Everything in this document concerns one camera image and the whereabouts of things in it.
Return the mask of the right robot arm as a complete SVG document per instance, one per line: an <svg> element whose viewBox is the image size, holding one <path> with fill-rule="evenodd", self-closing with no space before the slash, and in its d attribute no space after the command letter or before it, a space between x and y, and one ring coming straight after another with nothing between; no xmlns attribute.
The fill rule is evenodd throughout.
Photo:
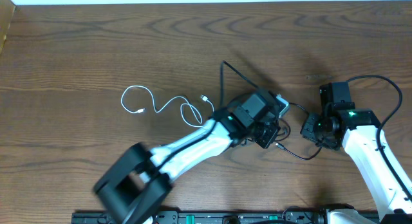
<svg viewBox="0 0 412 224"><path fill-rule="evenodd" d="M380 223L411 223L411 180L374 112L355 107L347 82L322 85L320 96L322 112L306 119L303 138L320 148L344 149L372 195Z"/></svg>

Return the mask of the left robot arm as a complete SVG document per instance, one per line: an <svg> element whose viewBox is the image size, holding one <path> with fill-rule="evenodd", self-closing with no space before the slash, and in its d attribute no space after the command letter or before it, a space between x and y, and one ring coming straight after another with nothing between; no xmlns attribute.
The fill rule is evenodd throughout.
<svg viewBox="0 0 412 224"><path fill-rule="evenodd" d="M266 149L277 137L289 103L265 89L213 112L195 132L147 150L137 143L109 168L93 192L116 223L145 223L173 188L174 181L202 161L251 139Z"/></svg>

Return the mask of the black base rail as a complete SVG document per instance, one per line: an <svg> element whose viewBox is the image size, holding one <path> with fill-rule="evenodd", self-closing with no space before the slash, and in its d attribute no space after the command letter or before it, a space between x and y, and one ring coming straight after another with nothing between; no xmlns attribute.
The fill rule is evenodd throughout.
<svg viewBox="0 0 412 224"><path fill-rule="evenodd" d="M162 210L153 214L148 223L158 224L224 224L256 223L279 220L281 223L326 223L325 210L308 210L297 207L276 212L184 212ZM101 210L80 210L71 215L71 224L113 224L116 220Z"/></svg>

